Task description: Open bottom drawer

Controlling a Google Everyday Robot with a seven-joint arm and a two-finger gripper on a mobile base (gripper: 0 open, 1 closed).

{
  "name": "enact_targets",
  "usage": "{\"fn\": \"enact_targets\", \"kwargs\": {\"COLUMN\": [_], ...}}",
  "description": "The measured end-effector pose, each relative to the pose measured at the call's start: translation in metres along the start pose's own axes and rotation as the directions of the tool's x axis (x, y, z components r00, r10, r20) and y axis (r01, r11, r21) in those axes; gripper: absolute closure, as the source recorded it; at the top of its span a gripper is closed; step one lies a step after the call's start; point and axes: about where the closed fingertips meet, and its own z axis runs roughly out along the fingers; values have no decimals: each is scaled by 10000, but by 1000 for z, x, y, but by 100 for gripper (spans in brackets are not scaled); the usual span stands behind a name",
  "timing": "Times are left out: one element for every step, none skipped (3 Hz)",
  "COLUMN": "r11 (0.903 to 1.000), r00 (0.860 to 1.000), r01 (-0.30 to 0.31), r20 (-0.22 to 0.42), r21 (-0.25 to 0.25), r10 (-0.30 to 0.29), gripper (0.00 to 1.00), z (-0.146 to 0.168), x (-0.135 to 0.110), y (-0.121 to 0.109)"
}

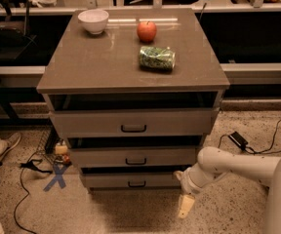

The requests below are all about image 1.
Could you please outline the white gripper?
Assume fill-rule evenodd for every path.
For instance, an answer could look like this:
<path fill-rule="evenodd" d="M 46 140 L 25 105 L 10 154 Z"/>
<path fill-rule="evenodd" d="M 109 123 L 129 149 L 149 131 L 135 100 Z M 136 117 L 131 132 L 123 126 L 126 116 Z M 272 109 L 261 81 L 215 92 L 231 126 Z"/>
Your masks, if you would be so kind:
<path fill-rule="evenodd" d="M 198 166 L 187 168 L 184 172 L 175 171 L 175 178 L 181 182 L 181 189 L 185 194 L 179 197 L 178 217 L 184 219 L 188 216 L 195 203 L 195 197 L 203 187 L 202 171 Z"/>

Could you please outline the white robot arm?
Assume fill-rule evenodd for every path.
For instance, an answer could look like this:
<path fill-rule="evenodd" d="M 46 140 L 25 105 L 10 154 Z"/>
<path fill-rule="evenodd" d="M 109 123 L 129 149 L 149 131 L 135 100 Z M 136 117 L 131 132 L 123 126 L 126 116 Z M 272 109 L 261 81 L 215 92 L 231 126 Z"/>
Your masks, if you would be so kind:
<path fill-rule="evenodd" d="M 269 187 L 263 234 L 281 234 L 281 157 L 240 155 L 216 147 L 202 148 L 194 165 L 183 172 L 174 172 L 181 183 L 178 217 L 186 218 L 204 187 L 227 173 Z"/>

